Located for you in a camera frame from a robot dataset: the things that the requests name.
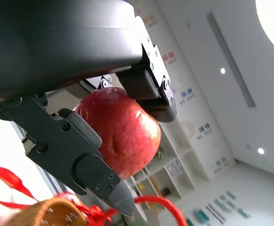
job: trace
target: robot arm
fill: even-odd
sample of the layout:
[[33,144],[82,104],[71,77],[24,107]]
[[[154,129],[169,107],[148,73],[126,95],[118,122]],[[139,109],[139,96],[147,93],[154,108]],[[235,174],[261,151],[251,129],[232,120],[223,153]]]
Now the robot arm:
[[176,117],[159,50],[128,2],[0,0],[0,119],[25,130],[26,156],[40,167],[130,215],[133,198],[97,150],[97,133],[69,109],[46,112],[47,91],[93,92],[109,85],[108,73],[158,121]]

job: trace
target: woven basket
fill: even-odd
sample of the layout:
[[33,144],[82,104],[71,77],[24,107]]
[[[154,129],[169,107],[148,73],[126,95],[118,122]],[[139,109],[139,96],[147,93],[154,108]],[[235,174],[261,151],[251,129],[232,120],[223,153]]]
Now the woven basket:
[[23,209],[5,226],[86,226],[85,216],[70,201],[52,198]]

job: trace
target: red apple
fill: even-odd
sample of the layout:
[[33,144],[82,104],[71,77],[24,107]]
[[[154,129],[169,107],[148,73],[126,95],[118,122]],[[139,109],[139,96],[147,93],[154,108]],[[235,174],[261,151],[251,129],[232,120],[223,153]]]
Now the red apple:
[[161,130],[158,122],[118,87],[99,89],[74,109],[102,139],[104,161],[126,179],[146,166],[156,154]]

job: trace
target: red ribbon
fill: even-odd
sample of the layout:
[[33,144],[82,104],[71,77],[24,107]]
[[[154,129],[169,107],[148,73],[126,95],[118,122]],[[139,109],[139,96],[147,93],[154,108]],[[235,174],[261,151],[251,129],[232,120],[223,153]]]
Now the red ribbon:
[[[31,194],[31,192],[23,185],[23,181],[12,173],[10,170],[6,168],[0,167],[0,179],[8,185],[10,188],[13,188],[32,199],[35,197]],[[103,226],[106,221],[111,222],[111,217],[117,213],[115,209],[110,209],[108,211],[103,212],[98,206],[91,206],[90,208],[85,206],[74,194],[69,192],[60,193],[56,195],[56,197],[64,198],[66,200],[71,201],[82,213],[86,215],[88,226]],[[184,215],[168,200],[158,196],[140,196],[135,198],[135,203],[143,203],[143,202],[152,202],[159,203],[164,206],[177,220],[178,226],[188,226]],[[0,204],[12,209],[23,209],[30,205],[25,204],[16,204],[9,202],[2,202]]]

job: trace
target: recessed ceiling light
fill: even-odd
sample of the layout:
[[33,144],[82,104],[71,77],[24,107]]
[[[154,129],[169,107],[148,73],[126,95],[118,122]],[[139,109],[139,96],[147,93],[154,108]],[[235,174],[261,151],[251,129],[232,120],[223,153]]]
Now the recessed ceiling light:
[[262,148],[259,148],[259,149],[257,150],[257,152],[260,153],[260,154],[264,154],[264,153],[265,153],[265,151],[264,151]]

